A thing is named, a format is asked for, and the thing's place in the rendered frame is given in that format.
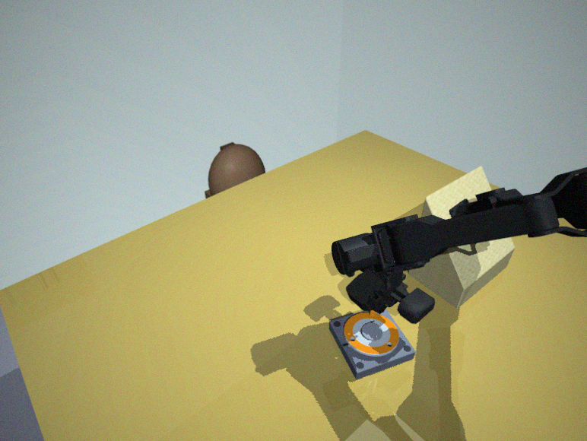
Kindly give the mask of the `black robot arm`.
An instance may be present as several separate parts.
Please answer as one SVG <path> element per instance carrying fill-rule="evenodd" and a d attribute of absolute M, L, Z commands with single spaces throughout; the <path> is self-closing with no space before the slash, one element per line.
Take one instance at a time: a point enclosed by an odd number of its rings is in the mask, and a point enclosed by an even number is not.
<path fill-rule="evenodd" d="M 577 175 L 578 174 L 578 175 Z M 517 189 L 495 189 L 453 206 L 452 218 L 417 214 L 371 226 L 363 233 L 332 243 L 338 271 L 362 269 L 346 291 L 363 311 L 378 312 L 387 303 L 389 279 L 374 271 L 394 273 L 421 268 L 447 249 L 514 236 L 536 237 L 551 233 L 587 237 L 587 167 L 555 176 L 539 193 L 521 195 Z M 559 227 L 564 218 L 574 228 Z"/>

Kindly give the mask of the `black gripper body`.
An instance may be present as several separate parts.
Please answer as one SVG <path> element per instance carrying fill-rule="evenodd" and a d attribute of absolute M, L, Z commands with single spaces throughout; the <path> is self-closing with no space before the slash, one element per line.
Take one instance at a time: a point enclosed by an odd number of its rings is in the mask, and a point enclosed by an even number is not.
<path fill-rule="evenodd" d="M 403 274 L 403 272 L 394 273 L 394 270 L 382 271 L 380 263 L 373 267 L 379 276 L 383 273 L 389 279 L 392 292 L 386 298 L 393 303 L 396 300 L 399 302 L 398 312 L 405 320 L 417 324 L 434 308 L 435 299 L 421 289 L 416 287 L 411 293 L 406 291 L 408 285 L 403 282 L 406 274 Z"/>

